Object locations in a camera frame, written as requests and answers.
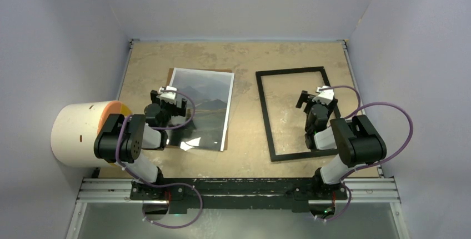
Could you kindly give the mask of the clear acrylic sheet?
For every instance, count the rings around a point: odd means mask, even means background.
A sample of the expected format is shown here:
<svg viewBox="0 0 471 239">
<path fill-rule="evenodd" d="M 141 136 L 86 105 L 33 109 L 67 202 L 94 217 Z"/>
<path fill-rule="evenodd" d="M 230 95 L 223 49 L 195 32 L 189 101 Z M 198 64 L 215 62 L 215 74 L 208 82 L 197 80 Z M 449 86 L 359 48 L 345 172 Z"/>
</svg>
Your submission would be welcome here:
<svg viewBox="0 0 471 239">
<path fill-rule="evenodd" d="M 192 112 L 195 114 L 185 126 L 167 131 L 167 144 L 182 150 L 193 148 L 207 151 L 223 150 L 229 117 L 227 101 L 220 98 L 208 98 L 199 92 L 183 91 L 182 93 L 194 101 L 196 108 L 188 103 L 187 115 L 173 117 L 170 125 L 184 123 L 190 118 Z"/>
</svg>

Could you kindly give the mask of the black wooden picture frame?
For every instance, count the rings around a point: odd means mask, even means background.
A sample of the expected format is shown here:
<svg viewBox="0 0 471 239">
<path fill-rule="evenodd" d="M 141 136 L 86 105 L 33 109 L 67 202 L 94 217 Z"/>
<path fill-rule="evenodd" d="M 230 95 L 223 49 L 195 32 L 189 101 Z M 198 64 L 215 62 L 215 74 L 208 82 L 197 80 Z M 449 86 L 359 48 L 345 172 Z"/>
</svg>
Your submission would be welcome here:
<svg viewBox="0 0 471 239">
<path fill-rule="evenodd" d="M 307 140 L 308 142 L 307 146 L 310 152 L 289 153 L 289 154 L 278 155 L 276 154 L 276 151 L 275 151 L 273 135 L 272 135 L 270 120 L 269 120 L 269 114 L 268 114 L 268 109 L 267 109 L 267 103 L 265 100 L 265 93 L 263 89 L 262 77 L 263 76 L 276 76 L 276 75 L 283 75 L 283 74 L 311 73 L 311 72 L 319 72 L 322 76 L 323 83 L 327 86 L 330 86 L 327 73 L 325 71 L 325 68 L 322 66 L 290 68 L 290 69 L 275 69 L 275 70 L 268 70 L 268 71 L 257 71 L 255 73 L 258 93 L 259 93 L 259 98 L 260 98 L 260 106 L 262 109 L 262 116 L 263 116 L 263 121 L 264 121 L 264 128 L 265 128 L 265 133 L 267 136 L 268 151 L 270 155 L 270 160 L 272 162 L 291 161 L 291 160 L 299 160 L 299 159 L 314 158 L 314 157 L 335 156 L 338 154 L 338 151 L 336 149 L 318 150 L 315 146 L 315 143 L 313 142 L 313 138 Z M 314 95 L 309 94 L 307 91 L 302 91 L 300 94 L 300 98 L 298 99 L 298 102 L 295 107 L 301 108 L 303 103 L 307 104 L 306 107 L 313 106 L 314 105 L 314 102 L 312 102 L 313 98 L 314 98 Z M 334 98 L 334 101 L 332 103 L 333 103 L 333 106 L 329 105 L 327 106 L 327 108 L 330 110 L 331 114 L 333 112 L 335 117 L 338 118 L 340 117 L 340 111 L 337 106 L 338 100 Z M 306 120 L 307 120 L 310 113 L 310 108 L 308 107 L 308 109 L 304 109 L 303 112 L 306 114 Z"/>
</svg>

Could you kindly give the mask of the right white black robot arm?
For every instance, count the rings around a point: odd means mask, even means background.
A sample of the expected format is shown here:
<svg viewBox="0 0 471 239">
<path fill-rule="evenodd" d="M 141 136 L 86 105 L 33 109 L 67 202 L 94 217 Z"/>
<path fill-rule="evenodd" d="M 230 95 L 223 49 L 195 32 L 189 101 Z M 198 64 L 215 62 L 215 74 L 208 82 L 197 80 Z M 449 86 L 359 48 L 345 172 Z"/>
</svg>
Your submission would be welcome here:
<svg viewBox="0 0 471 239">
<path fill-rule="evenodd" d="M 314 173 L 312 191 L 316 197 L 326 198 L 339 189 L 342 177 L 350 170 L 385 158 L 385 142 L 367 116 L 330 119 L 337 105 L 331 89 L 317 95 L 302 91 L 296 107 L 301 108 L 304 103 L 306 147 L 318 153 L 338 151 L 326 166 Z"/>
</svg>

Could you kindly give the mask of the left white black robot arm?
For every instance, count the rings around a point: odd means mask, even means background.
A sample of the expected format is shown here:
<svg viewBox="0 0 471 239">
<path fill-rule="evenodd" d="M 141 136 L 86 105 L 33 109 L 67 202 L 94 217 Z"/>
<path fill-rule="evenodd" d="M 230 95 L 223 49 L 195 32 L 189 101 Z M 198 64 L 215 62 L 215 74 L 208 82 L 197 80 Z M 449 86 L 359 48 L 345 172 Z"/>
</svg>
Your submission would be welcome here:
<svg viewBox="0 0 471 239">
<path fill-rule="evenodd" d="M 187 116 L 187 105 L 196 104 L 177 89 L 166 86 L 151 91 L 151 103 L 143 114 L 109 114 L 94 142 L 95 157 L 116 165 L 145 184 L 144 193 L 157 200 L 164 196 L 166 185 L 162 172 L 142 150 L 163 150 L 167 145 L 167 131 L 179 129 L 192 121 L 195 111 L 188 119 L 170 126 L 172 117 Z"/>
</svg>

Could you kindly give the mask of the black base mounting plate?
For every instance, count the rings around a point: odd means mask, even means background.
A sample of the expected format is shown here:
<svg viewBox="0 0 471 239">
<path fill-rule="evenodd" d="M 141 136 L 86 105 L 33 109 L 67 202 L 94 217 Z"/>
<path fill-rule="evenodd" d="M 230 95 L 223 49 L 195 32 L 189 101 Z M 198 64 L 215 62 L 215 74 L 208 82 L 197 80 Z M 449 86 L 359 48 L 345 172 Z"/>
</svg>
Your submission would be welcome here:
<svg viewBox="0 0 471 239">
<path fill-rule="evenodd" d="M 288 178 L 162 178 L 165 188 L 132 182 L 130 199 L 163 202 L 171 214 L 188 209 L 290 210 L 331 212 L 348 199 L 347 190 L 316 191 L 313 177 Z"/>
</svg>

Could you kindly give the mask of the white cylinder orange lid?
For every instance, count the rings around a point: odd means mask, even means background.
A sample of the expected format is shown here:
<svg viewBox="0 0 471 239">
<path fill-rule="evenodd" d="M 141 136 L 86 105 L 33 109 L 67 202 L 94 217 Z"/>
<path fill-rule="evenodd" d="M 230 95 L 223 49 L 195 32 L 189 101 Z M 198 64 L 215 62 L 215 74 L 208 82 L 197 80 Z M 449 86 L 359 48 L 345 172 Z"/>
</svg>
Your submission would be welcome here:
<svg viewBox="0 0 471 239">
<path fill-rule="evenodd" d="M 59 162 L 70 167 L 110 167 L 94 154 L 94 142 L 110 114 L 129 115 L 120 101 L 75 103 L 58 114 L 51 132 L 51 149 Z"/>
</svg>

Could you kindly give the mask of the aluminium rail frame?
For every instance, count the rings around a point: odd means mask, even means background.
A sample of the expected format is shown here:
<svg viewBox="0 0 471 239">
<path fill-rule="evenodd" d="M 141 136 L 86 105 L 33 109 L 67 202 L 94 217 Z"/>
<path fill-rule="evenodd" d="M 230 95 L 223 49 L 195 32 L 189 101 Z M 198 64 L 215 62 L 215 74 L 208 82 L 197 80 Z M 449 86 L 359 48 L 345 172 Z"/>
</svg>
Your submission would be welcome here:
<svg viewBox="0 0 471 239">
<path fill-rule="evenodd" d="M 142 113 L 148 92 L 173 81 L 168 71 L 191 68 L 234 73 L 229 96 L 227 150 L 168 148 L 145 151 L 163 178 L 313 177 L 333 156 L 272 162 L 255 73 L 324 67 L 330 85 L 352 85 L 347 46 L 332 42 L 157 42 L 133 40 L 119 100 Z M 325 85 L 319 72 L 262 77 L 276 154 L 310 152 L 304 145 L 305 114 L 295 104 L 302 90 Z M 345 202 L 331 212 L 188 209 L 171 214 L 163 202 L 130 199 L 132 182 L 120 169 L 83 180 L 69 238 L 408 238 L 394 179 L 376 168 L 348 177 Z"/>
</svg>

